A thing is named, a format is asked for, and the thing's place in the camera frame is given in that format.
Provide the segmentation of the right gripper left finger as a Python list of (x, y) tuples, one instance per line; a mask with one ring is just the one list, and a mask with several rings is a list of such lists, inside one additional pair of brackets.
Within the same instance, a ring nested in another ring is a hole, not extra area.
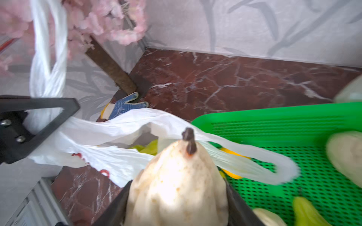
[(123, 187), (103, 214), (92, 224), (93, 226), (120, 226), (123, 223), (132, 182), (132, 180), (129, 181)]

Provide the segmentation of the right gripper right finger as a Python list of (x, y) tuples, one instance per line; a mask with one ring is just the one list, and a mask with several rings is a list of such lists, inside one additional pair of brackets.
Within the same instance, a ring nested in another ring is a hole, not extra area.
[(229, 209), (228, 226), (265, 226), (227, 180), (225, 183)]

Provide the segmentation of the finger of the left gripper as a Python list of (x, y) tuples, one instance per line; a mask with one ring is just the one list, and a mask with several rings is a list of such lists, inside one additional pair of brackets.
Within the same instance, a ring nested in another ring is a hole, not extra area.
[(79, 109), (74, 98), (1, 96), (1, 163), (28, 157)]

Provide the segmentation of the beige pear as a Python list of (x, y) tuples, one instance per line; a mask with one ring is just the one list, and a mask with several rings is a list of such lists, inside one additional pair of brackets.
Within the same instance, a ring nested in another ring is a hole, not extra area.
[(226, 226), (226, 182), (192, 128), (132, 181), (125, 226)]
[(362, 186), (362, 133), (346, 131), (333, 134), (327, 141), (326, 154), (335, 169)]

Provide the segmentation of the green plastic basket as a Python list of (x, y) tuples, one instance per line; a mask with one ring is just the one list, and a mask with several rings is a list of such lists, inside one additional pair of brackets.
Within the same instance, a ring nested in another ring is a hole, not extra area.
[(292, 201), (301, 195), (331, 225), (361, 225), (362, 190), (333, 167), (325, 151), (331, 135), (361, 131), (360, 102), (208, 114), (192, 124), (232, 142), (282, 154), (298, 165), (299, 177), (278, 186), (228, 178), (251, 208), (269, 210), (292, 226)]

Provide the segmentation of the white printed plastic bag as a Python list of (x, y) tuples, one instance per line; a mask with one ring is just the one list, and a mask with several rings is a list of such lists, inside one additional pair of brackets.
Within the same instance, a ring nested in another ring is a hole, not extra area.
[(345, 86), (334, 98), (334, 103), (350, 103), (362, 101), (362, 76), (356, 77)]

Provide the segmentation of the green pear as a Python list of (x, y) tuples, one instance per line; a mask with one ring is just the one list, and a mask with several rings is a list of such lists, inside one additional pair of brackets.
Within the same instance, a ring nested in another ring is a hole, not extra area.
[(306, 198), (295, 197), (292, 206), (295, 214), (295, 226), (331, 226)]

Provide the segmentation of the blue dotted work glove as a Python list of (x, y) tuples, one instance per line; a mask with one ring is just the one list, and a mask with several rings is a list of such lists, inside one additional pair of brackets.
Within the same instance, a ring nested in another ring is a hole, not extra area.
[(100, 113), (99, 122), (108, 121), (122, 115), (130, 110), (149, 107), (148, 102), (132, 103), (139, 97), (138, 92), (134, 92), (115, 103), (108, 103)]

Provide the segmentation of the pink cherry blossom tree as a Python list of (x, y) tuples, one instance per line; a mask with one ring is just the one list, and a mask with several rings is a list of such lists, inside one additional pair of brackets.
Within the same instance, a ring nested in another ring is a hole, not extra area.
[[(140, 41), (147, 30), (146, 1), (59, 1), (67, 14), (67, 58), (83, 54), (103, 69), (125, 93), (136, 84), (116, 65), (101, 44), (115, 41), (127, 46)], [(35, 53), (35, 23), (30, 1), (1, 1), (1, 35), (25, 44)]]

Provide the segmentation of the aluminium front rail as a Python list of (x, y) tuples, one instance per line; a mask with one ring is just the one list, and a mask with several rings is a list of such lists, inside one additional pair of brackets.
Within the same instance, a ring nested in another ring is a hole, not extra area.
[(72, 226), (51, 185), (54, 177), (41, 178), (10, 217), (7, 226)]

